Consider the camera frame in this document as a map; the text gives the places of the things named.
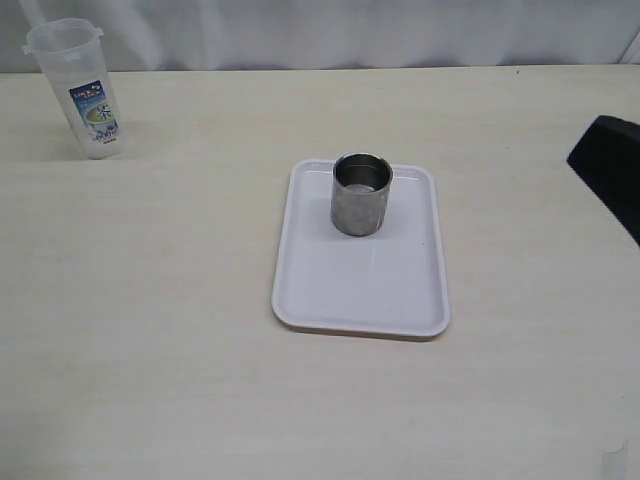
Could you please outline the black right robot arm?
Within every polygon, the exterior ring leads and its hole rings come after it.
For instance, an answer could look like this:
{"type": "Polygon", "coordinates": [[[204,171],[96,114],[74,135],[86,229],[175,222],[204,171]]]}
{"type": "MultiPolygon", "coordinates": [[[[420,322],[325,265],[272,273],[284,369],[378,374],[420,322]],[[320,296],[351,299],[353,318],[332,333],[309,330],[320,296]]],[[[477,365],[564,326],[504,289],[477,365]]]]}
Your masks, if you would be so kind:
{"type": "Polygon", "coordinates": [[[639,240],[639,125],[600,115],[587,128],[567,164],[639,240]]]}

